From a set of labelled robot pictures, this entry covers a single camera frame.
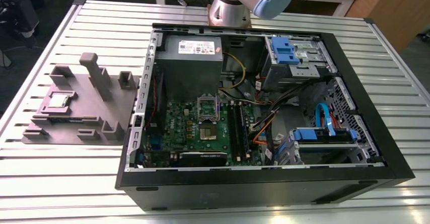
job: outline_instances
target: motherboard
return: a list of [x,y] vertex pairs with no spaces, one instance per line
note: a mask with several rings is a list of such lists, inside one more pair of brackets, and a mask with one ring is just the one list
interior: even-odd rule
[[261,165],[259,146],[248,147],[247,129],[253,122],[251,104],[217,103],[204,97],[194,102],[168,102],[164,134],[145,139],[149,166],[180,167],[177,160],[185,158],[200,165],[203,156],[208,165],[219,165],[220,159],[223,166]]

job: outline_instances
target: green circuit board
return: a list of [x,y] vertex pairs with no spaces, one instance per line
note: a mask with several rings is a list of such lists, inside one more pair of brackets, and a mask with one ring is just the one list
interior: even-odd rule
[[[168,102],[165,128],[161,137],[160,153],[152,152],[152,163],[156,167],[169,167],[168,152],[205,151],[223,152],[228,155],[228,166],[261,165],[260,151],[251,151],[245,161],[235,162],[231,156],[228,135],[228,111],[224,103],[219,104],[219,120],[215,124],[197,121],[196,102]],[[203,106],[200,111],[212,114],[211,106]],[[255,121],[251,105],[243,106],[247,124]]]

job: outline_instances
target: power supply label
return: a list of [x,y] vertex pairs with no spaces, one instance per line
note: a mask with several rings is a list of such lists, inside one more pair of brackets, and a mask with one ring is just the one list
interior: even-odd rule
[[178,54],[215,54],[215,42],[181,40]]

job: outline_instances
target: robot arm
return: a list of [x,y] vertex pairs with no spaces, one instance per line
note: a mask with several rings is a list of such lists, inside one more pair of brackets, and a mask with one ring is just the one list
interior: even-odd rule
[[261,19],[276,17],[291,0],[213,0],[209,23],[216,26],[247,27],[249,10]]

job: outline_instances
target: yellow cable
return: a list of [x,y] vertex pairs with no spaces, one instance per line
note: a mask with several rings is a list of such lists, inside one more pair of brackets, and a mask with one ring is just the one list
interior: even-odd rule
[[223,52],[225,55],[228,55],[237,63],[239,63],[239,65],[240,65],[240,67],[241,67],[241,79],[240,79],[240,81],[236,83],[236,84],[233,84],[232,86],[228,86],[228,87],[221,87],[220,89],[221,90],[225,90],[225,89],[232,89],[232,88],[235,88],[237,85],[240,85],[241,84],[241,82],[244,81],[244,75],[245,75],[245,73],[247,73],[247,69],[244,68],[244,65],[243,65],[243,63],[240,62],[240,60],[232,55],[232,54],[229,54],[229,53],[227,53],[227,52]]

